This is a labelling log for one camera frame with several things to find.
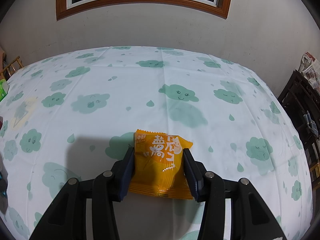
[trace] snack package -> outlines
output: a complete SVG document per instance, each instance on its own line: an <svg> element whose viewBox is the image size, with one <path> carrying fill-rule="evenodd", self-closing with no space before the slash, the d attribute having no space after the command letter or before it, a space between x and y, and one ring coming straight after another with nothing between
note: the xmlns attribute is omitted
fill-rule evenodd
<svg viewBox="0 0 320 240"><path fill-rule="evenodd" d="M192 199L183 171L182 150L192 142L177 135L137 130L135 173L129 191L149 196Z"/></svg>
<svg viewBox="0 0 320 240"><path fill-rule="evenodd" d="M9 85L5 79L0 80L0 101L4 99L9 90Z"/></svg>

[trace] tablecloth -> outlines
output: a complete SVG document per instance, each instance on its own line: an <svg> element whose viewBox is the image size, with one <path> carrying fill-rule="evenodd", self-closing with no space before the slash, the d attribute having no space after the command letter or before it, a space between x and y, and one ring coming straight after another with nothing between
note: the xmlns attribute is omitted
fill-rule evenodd
<svg viewBox="0 0 320 240"><path fill-rule="evenodd" d="M105 47L33 63L8 83L0 102L8 181L0 217L17 240L30 237L69 178L93 179L121 160L136 129L180 135L208 170L248 178L288 240L310 225L311 181L299 135L248 68L180 49ZM196 239L203 209L194 200L134 193L115 203L121 239Z"/></svg>

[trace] screw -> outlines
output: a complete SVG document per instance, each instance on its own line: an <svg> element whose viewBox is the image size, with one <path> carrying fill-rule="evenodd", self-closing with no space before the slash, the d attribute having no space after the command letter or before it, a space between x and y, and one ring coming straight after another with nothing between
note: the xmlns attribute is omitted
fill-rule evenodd
<svg viewBox="0 0 320 240"><path fill-rule="evenodd" d="M214 177L214 173L213 173L212 171L207 171L207 172L205 173L205 176L206 176L207 178L213 178L213 177Z"/></svg>
<svg viewBox="0 0 320 240"><path fill-rule="evenodd" d="M105 176L105 177L111 177L112 176L112 171L105 171L104 173L103 173L103 176Z"/></svg>
<svg viewBox="0 0 320 240"><path fill-rule="evenodd" d="M74 184L77 183L77 179L71 178L71 179L68 180L68 183L69 183L70 185L74 185Z"/></svg>
<svg viewBox="0 0 320 240"><path fill-rule="evenodd" d="M246 179L246 178L242 178L242 179L240 180L240 182L241 182L243 185L248 185L248 184L250 183L249 180Z"/></svg>

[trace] window frame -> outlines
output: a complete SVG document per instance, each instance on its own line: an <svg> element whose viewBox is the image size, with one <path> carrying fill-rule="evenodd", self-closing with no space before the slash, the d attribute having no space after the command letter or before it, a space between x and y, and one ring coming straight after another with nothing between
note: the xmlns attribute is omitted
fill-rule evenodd
<svg viewBox="0 0 320 240"><path fill-rule="evenodd" d="M205 11L226 19L230 2L231 0L217 0L215 6L213 2L207 0L82 0L73 4L72 0L56 0L56 17L58 21L82 11L115 4L164 3Z"/></svg>

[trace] wooden window frame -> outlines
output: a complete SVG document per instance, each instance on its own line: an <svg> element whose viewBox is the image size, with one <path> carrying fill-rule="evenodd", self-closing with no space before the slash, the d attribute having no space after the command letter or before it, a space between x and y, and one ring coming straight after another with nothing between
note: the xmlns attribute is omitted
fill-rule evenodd
<svg viewBox="0 0 320 240"><path fill-rule="evenodd" d="M195 0L94 0L67 8L67 0L56 0L56 15L58 21L79 12L108 5L125 3L164 3L201 10L226 19L229 12L230 2L231 0L219 0L218 6L215 7Z"/></svg>

